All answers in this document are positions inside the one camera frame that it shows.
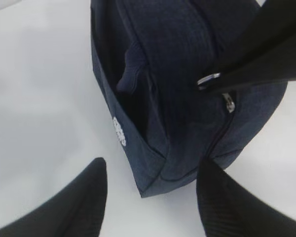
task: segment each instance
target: navy blue bag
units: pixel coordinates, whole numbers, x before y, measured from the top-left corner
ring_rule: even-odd
[[[204,158],[227,168],[281,102],[286,82],[197,86],[220,77],[210,66],[259,9],[255,0],[91,1],[94,73],[142,197],[192,182]]]

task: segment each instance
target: ribbed black material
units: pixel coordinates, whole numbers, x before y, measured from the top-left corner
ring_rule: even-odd
[[[296,221],[253,196],[211,160],[200,164],[197,196],[207,237],[296,237]]]
[[[0,237],[97,237],[106,198],[106,164],[97,158],[48,202],[1,229]]]
[[[206,75],[212,73],[222,76],[202,87],[215,92],[296,80],[296,0],[267,0]]]

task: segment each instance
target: zipper pull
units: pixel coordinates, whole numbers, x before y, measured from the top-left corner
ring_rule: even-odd
[[[233,102],[232,97],[230,96],[230,94],[229,93],[224,93],[222,95],[223,95],[223,97],[224,97],[224,99],[226,101],[227,110],[229,111],[229,113],[234,112],[235,109],[236,109],[236,105]]]

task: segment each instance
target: bag strap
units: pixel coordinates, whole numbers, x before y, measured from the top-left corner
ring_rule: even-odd
[[[253,196],[209,159],[199,167],[197,198],[207,237],[296,237],[296,221]]]
[[[296,0],[267,0],[206,72],[198,85],[214,92],[296,80]]]

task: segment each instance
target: white logo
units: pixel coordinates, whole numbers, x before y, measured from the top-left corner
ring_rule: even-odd
[[[113,123],[114,123],[115,131],[116,131],[116,134],[117,134],[117,137],[118,137],[119,141],[121,142],[121,144],[123,146],[126,147],[126,138],[124,136],[123,129],[120,126],[119,122],[117,121],[116,117],[113,118]]]

